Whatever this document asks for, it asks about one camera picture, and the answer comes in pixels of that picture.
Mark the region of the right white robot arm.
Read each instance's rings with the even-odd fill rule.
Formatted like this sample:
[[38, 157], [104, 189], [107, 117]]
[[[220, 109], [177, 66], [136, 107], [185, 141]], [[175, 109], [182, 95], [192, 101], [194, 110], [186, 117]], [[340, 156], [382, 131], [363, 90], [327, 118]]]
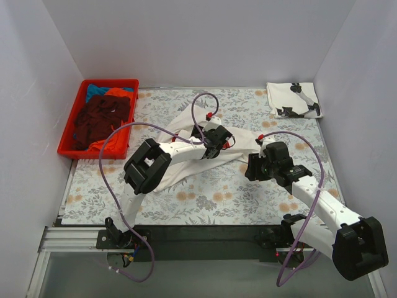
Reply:
[[327, 190], [322, 190], [303, 165], [294, 165], [284, 142], [258, 139], [261, 149], [248, 157], [245, 176], [250, 181], [275, 182], [301, 200], [324, 223], [316, 225], [307, 215], [284, 216], [275, 241], [291, 245], [298, 240], [332, 260], [348, 281], [388, 265], [388, 253], [381, 223], [348, 209]]

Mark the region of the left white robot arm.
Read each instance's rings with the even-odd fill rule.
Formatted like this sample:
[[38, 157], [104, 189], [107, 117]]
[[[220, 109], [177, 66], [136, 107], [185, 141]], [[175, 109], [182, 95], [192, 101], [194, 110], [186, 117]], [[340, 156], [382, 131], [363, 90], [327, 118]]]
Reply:
[[196, 128], [189, 138], [179, 135], [176, 138], [178, 141], [175, 142], [146, 139], [125, 163], [124, 191], [121, 198], [115, 200], [118, 217], [105, 219], [107, 236], [115, 246], [124, 248], [130, 245], [132, 238], [128, 232], [135, 224], [143, 199], [160, 185], [171, 166], [214, 159], [229, 140], [235, 139], [222, 125]]

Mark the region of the white Coca-Cola t-shirt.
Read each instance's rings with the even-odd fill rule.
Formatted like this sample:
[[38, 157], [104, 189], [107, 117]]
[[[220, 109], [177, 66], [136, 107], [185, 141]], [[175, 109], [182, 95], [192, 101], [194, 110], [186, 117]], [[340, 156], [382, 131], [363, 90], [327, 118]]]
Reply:
[[[187, 137], [191, 134], [193, 127], [191, 108], [187, 107], [169, 123], [166, 130]], [[235, 146], [221, 151], [219, 156], [214, 159], [189, 160], [168, 167], [160, 184], [154, 190], [162, 191], [188, 176], [216, 168], [233, 160], [247, 163], [248, 154], [259, 151], [259, 145], [255, 139], [261, 134], [260, 132], [236, 127], [227, 127], [226, 129], [235, 137]]]

